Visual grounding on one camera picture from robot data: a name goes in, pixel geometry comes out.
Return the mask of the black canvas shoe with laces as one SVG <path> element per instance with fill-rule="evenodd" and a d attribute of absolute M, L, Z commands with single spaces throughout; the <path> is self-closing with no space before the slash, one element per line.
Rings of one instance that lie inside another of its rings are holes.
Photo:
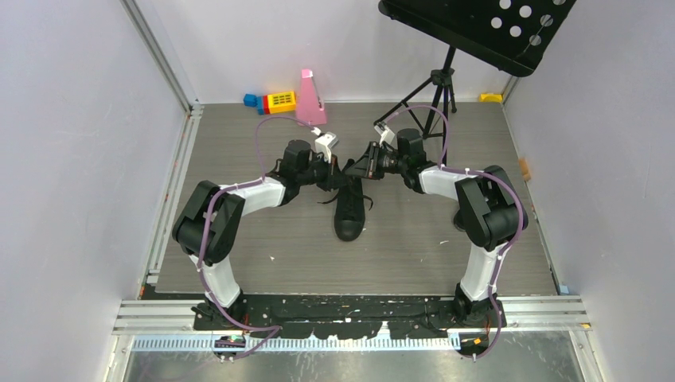
<path fill-rule="evenodd" d="M 369 209 L 374 205 L 373 199 L 364 194 L 362 179 L 345 175 L 339 168 L 337 157 L 333 156 L 328 162 L 326 177 L 317 183 L 317 187 L 325 192 L 337 191 L 331 199 L 324 201 L 324 204 L 337 202 L 334 211 L 337 238 L 345 242 L 356 240 L 365 227 L 365 202 L 370 203 Z"/>

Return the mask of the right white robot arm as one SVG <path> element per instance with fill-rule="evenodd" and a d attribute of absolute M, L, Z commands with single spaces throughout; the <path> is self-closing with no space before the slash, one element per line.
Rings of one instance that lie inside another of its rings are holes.
<path fill-rule="evenodd" d="M 528 218 L 506 171 L 496 165 L 483 170 L 453 169 L 427 159 L 416 129 L 396 133 L 396 145 L 371 142 L 345 169 L 349 177 L 379 180 L 399 174 L 404 184 L 422 194 L 457 201 L 455 221 L 471 242 L 466 271 L 458 285 L 455 318 L 475 326 L 486 316 L 484 300 L 497 292 L 501 265 L 513 242 L 527 228 Z"/>

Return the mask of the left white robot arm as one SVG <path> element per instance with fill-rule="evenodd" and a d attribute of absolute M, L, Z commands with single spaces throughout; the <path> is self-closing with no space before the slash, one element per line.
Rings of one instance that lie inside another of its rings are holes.
<path fill-rule="evenodd" d="M 171 236 L 195 263 L 206 283 L 207 299 L 217 304 L 213 318 L 225 329 L 237 328 L 244 308 L 236 302 L 242 290 L 229 254 L 243 217 L 290 203 L 303 186 L 328 192 L 348 185 L 336 156 L 327 158 L 303 140 L 289 141 L 272 171 L 234 185 L 200 181 L 172 228 Z"/>

